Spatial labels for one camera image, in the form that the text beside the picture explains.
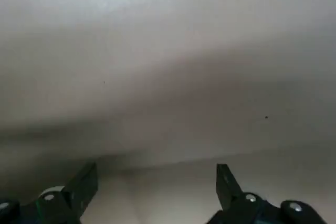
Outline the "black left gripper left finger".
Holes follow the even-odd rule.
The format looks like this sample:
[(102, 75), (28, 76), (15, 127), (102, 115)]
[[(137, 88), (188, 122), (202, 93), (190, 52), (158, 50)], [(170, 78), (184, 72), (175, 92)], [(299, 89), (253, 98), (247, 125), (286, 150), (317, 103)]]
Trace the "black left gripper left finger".
[(1, 223), (81, 223), (97, 191), (97, 165), (88, 163), (61, 190), (46, 191), (27, 204), (1, 198)]

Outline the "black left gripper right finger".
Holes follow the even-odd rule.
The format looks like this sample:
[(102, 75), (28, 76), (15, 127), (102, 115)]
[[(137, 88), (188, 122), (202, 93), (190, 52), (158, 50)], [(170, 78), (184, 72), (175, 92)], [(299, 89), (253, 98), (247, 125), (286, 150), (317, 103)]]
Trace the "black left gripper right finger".
[(277, 207), (255, 193), (244, 192), (226, 164), (216, 166), (216, 193), (221, 209), (209, 219), (209, 224), (326, 223), (305, 202), (285, 200)]

